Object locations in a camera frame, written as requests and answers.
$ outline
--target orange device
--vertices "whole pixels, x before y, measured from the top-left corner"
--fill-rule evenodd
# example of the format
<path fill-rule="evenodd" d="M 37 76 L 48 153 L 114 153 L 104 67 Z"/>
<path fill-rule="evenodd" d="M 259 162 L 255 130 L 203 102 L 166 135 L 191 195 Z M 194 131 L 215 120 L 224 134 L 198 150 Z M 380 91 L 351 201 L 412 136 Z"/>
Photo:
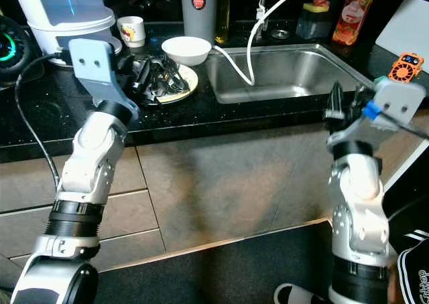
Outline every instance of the orange device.
<path fill-rule="evenodd" d="M 400 58 L 393 63 L 389 78 L 398 82 L 408 83 L 413 77 L 420 73 L 422 70 L 420 66 L 423 62 L 422 56 L 414 53 L 403 53 Z"/>

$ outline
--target oil bottle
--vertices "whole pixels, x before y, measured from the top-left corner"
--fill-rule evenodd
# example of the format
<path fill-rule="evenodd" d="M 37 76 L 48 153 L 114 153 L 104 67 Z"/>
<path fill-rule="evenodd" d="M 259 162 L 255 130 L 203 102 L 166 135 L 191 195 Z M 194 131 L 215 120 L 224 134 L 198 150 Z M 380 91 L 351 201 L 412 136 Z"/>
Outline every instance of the oil bottle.
<path fill-rule="evenodd" d="M 217 0 L 217 17 L 215 40 L 223 44 L 228 40 L 229 30 L 229 0 Z"/>

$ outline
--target gray gripper bracket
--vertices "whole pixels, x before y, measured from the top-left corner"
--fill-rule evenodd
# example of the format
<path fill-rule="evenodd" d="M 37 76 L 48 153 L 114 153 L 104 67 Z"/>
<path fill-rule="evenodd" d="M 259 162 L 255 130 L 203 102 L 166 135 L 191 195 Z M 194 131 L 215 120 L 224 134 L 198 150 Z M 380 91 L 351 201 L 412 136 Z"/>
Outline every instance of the gray gripper bracket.
<path fill-rule="evenodd" d="M 416 83 L 400 83 L 388 78 L 375 85 L 374 103 L 395 119 L 408 124 L 426 96 L 426 89 Z M 372 122 L 374 127 L 396 131 L 398 127 L 382 116 Z"/>
<path fill-rule="evenodd" d="M 95 106 L 101 101 L 117 102 L 139 116 L 139 107 L 122 91 L 111 65 L 111 46 L 104 41 L 76 38 L 68 43 L 74 75 L 93 96 Z"/>

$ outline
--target black cable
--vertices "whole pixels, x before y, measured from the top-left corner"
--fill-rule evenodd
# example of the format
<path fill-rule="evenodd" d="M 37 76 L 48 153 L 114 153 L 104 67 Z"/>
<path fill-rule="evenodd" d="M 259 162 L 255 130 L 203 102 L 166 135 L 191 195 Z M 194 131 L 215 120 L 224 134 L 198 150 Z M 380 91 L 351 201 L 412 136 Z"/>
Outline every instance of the black cable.
<path fill-rule="evenodd" d="M 43 154 L 45 155 L 46 161 L 48 162 L 52 177 L 54 178 L 54 183 L 55 183 L 55 190 L 57 190 L 59 184 L 60 184 L 60 176 L 58 175 L 58 171 L 56 169 L 54 160 L 52 159 L 52 157 L 49 155 L 49 153 L 46 151 L 46 148 L 44 147 L 42 141 L 39 139 L 38 135 L 36 134 L 36 132 L 33 130 L 32 126 L 30 125 L 30 123 L 28 122 L 27 118 L 24 115 L 24 112 L 21 108 L 21 105 L 19 103 L 19 90 L 21 88 L 23 79 L 25 77 L 25 75 L 28 73 L 28 71 L 30 71 L 35 65 L 39 64 L 40 62 L 44 61 L 44 60 L 49 60 L 51 58 L 60 58 L 60 53 L 55 53 L 55 54 L 49 54 L 49 55 L 45 55 L 42 56 L 41 58 L 36 58 L 35 60 L 33 60 L 30 64 L 28 64 L 21 72 L 21 74 L 18 76 L 18 79 L 16 80 L 15 83 L 15 102 L 16 102 L 16 107 L 21 115 L 22 121 L 24 121 L 25 125 L 27 126 L 27 128 L 29 129 L 29 131 L 32 133 L 34 139 L 37 141 L 40 149 L 42 150 Z"/>
<path fill-rule="evenodd" d="M 392 215 L 389 216 L 388 220 L 391 221 L 394 219 L 397 215 L 401 214 L 404 210 L 407 210 L 408 208 L 411 208 L 412 206 L 415 206 L 416 204 L 419 204 L 420 202 L 423 202 L 424 200 L 427 200 L 428 196 L 420 197 L 416 200 L 413 200 L 409 204 L 406 204 L 402 206 L 400 209 L 396 210 Z"/>
<path fill-rule="evenodd" d="M 385 119 L 391 121 L 392 123 L 394 123 L 395 125 L 397 125 L 399 128 L 401 128 L 401 129 L 403 129 L 409 133 L 412 133 L 413 135 L 416 135 L 420 138 L 423 138 L 425 140 L 429 140 L 429 134 L 424 132 L 423 130 L 420 130 L 416 127 L 413 127 L 412 125 L 407 125 L 406 123 L 403 123 L 403 122 L 391 117 L 390 115 L 388 115 L 387 113 L 385 113 L 383 111 L 380 112 L 380 115 L 382 115 L 383 118 L 385 118 Z"/>

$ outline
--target person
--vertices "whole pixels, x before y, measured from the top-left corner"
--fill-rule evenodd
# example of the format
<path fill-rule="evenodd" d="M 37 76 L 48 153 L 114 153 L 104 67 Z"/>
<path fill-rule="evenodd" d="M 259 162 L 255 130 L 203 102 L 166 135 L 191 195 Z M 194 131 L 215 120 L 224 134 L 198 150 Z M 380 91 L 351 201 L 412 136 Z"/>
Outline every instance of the person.
<path fill-rule="evenodd" d="M 406 244 L 397 263 L 389 268 L 387 300 L 389 304 L 429 304 L 429 233 L 416 229 L 405 234 Z M 275 304 L 330 303 L 297 285 L 284 283 L 275 291 Z"/>

